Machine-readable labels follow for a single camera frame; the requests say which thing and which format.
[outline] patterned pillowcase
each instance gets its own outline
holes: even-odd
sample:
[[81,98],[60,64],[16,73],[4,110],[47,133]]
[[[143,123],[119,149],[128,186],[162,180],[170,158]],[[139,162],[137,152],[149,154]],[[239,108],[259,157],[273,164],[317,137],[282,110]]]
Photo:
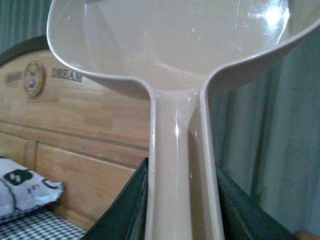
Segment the patterned pillowcase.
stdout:
[[63,193],[62,182],[43,176],[0,156],[0,224],[24,216]]

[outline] beige ladle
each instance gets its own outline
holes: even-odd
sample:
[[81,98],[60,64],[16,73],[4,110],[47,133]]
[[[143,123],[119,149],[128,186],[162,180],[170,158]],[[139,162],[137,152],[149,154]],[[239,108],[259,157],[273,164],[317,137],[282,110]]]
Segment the beige ladle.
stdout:
[[53,54],[151,101],[146,240],[224,239],[208,96],[265,73],[319,17],[319,0],[52,1]]

